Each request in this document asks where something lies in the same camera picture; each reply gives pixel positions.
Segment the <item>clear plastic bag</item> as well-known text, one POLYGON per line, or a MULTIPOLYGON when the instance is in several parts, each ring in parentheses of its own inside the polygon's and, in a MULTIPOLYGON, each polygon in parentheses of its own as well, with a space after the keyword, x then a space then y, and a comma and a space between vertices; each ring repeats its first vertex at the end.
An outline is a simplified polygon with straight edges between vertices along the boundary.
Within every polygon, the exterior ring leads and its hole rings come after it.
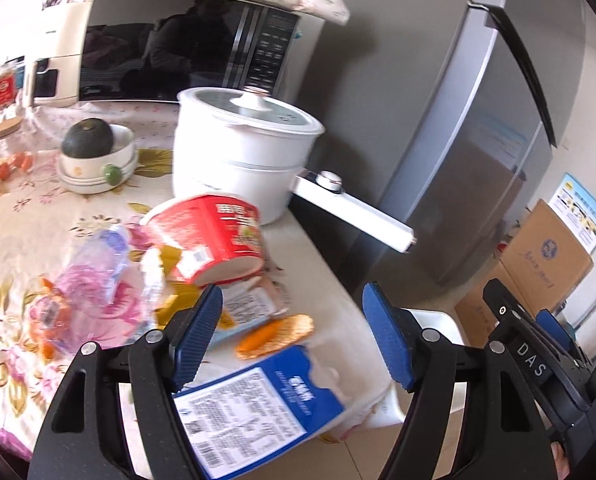
POLYGON ((41 347, 74 354, 87 341, 123 346, 156 326, 144 275, 130 260, 130 232, 116 224, 92 234, 54 281, 42 281, 28 311, 41 347))

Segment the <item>blue white snack package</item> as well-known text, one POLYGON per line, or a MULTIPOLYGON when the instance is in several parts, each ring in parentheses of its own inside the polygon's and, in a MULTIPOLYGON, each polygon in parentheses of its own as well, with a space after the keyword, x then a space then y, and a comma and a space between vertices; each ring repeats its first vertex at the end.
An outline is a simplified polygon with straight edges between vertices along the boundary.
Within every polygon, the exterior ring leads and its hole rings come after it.
POLYGON ((208 479, 235 479, 318 434, 345 411, 316 385, 316 361, 292 346, 174 396, 187 440, 208 479))

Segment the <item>white orange wrapper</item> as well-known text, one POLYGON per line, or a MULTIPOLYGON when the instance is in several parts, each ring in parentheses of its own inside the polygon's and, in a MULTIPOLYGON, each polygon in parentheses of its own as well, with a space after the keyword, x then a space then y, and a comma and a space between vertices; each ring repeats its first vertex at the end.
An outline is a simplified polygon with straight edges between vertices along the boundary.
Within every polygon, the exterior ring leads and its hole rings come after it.
POLYGON ((222 314, 210 347, 248 333, 284 314, 289 298, 282 284, 267 276, 256 276, 232 285, 222 285, 222 314))

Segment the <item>red instant noodle cup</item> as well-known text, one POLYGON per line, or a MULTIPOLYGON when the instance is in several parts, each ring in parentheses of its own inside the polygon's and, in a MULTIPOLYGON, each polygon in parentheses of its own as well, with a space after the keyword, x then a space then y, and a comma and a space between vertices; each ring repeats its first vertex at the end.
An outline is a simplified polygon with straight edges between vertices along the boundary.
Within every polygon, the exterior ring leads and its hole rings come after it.
POLYGON ((179 252, 173 278, 196 286, 249 278, 264 266, 255 206, 228 195, 167 200, 140 224, 158 246, 179 252))

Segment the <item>lower cardboard box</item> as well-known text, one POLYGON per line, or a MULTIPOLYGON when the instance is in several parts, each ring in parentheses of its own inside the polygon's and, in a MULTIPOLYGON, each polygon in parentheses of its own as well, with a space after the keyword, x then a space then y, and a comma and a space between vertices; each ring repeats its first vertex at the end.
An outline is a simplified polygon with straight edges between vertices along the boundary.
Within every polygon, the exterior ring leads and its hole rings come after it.
POLYGON ((484 278, 481 278, 455 307, 466 340, 472 347, 482 348, 498 322, 482 299, 484 286, 493 278, 500 280, 516 299, 522 300, 522 294, 512 280, 511 275, 508 274, 502 263, 496 263, 491 271, 484 278))

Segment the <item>cardboard box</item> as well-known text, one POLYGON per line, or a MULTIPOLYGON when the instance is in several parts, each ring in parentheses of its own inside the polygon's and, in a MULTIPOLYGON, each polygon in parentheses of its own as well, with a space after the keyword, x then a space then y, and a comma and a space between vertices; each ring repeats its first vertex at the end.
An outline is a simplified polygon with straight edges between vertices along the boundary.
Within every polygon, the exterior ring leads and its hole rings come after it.
POLYGON ((501 263, 533 315, 553 312, 593 268, 590 254, 544 200, 502 252, 501 263))
POLYGON ((472 347, 482 348, 498 322, 482 299, 484 286, 493 278, 500 280, 516 299, 522 300, 522 294, 512 280, 511 275, 508 274, 502 263, 496 263, 491 271, 484 278, 481 278, 455 307, 466 340, 472 347))

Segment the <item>upper cardboard box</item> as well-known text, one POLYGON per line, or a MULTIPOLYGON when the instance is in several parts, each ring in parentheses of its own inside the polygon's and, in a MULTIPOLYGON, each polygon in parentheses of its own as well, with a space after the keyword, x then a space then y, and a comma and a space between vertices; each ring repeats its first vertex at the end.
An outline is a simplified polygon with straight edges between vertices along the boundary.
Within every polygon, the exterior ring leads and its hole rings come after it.
POLYGON ((553 312, 593 268, 590 254, 544 200, 502 252, 501 263, 533 315, 553 312))

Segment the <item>blue white product box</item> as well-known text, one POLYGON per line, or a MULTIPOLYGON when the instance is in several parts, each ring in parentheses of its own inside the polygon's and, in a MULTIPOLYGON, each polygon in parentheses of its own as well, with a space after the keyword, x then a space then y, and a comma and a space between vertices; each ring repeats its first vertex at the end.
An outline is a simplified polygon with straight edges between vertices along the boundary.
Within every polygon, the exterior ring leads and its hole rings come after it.
POLYGON ((548 206, 586 252, 593 254, 596 249, 596 198, 574 176, 564 174, 548 206))

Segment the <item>white plate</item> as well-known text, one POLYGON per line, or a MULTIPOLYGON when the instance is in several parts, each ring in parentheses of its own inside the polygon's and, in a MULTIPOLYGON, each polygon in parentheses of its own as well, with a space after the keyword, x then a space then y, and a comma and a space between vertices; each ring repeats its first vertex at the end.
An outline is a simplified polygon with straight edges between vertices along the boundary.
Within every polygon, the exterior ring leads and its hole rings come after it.
POLYGON ((94 195, 109 192, 114 188, 119 188, 121 184, 125 183, 133 176, 137 163, 138 154, 135 153, 132 159, 125 166, 120 168, 120 179, 115 184, 110 184, 106 180, 104 174, 101 177, 90 179, 68 177, 63 171, 61 164, 57 165, 57 176, 61 185, 67 191, 80 195, 94 195))

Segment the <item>orange cherry tomato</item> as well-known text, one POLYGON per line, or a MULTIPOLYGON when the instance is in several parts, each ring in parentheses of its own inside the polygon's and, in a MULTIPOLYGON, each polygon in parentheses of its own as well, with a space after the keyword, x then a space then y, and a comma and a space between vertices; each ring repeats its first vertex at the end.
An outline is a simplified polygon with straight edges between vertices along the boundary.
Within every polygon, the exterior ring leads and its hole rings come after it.
POLYGON ((11 169, 6 160, 0 161, 0 181, 7 181, 10 177, 11 169))
POLYGON ((25 156, 26 156, 25 152, 19 152, 19 153, 13 154, 11 156, 11 162, 10 162, 10 164, 13 167, 21 168, 22 165, 23 165, 23 162, 25 160, 25 156))
POLYGON ((21 162, 20 168, 24 172, 30 172, 34 166, 34 156, 32 154, 25 154, 24 159, 21 162))

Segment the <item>dark green squash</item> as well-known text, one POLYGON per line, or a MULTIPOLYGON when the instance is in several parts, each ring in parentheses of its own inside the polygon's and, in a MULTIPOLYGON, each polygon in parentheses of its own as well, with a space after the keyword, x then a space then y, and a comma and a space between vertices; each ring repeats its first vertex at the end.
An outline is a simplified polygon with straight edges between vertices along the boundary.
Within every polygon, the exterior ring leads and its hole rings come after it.
POLYGON ((61 143, 63 155, 97 158, 111 153, 114 135, 110 125, 99 118, 85 118, 69 128, 61 143))

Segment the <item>glass jar cork lid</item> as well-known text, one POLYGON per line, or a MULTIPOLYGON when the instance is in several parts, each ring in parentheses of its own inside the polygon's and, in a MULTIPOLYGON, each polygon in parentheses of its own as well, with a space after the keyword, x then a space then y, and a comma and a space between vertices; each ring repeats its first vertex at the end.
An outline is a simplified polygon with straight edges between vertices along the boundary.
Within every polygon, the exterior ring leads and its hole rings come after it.
POLYGON ((23 118, 20 116, 0 116, 0 150, 15 153, 23 148, 23 118))

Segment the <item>grey refrigerator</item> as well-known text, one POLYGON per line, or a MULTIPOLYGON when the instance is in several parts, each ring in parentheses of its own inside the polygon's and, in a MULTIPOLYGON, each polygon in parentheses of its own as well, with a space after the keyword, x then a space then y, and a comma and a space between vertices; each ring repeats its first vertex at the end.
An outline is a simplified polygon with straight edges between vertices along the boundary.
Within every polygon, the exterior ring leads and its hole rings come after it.
POLYGON ((345 0, 298 96, 325 133, 313 170, 410 226, 443 283, 520 219, 562 142, 581 76, 583 0, 345 0))

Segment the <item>white electric cooking pot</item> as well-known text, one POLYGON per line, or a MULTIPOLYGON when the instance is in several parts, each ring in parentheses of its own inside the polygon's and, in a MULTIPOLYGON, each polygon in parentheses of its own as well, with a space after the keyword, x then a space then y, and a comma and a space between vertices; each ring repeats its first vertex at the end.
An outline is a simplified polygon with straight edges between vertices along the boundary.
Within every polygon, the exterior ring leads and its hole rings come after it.
POLYGON ((173 194, 236 196, 272 223, 298 196, 396 252, 415 242, 413 230, 345 192, 331 171, 307 170, 325 128, 312 115, 266 91, 197 87, 179 92, 173 143, 173 194))

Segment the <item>red label bottle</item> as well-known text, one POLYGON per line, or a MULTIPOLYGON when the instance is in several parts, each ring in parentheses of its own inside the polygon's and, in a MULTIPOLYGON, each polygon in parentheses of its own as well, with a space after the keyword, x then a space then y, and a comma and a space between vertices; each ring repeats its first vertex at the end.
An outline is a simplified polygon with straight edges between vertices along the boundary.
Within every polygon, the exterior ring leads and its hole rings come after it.
POLYGON ((0 108, 9 106, 16 98, 16 71, 11 67, 0 70, 0 108))

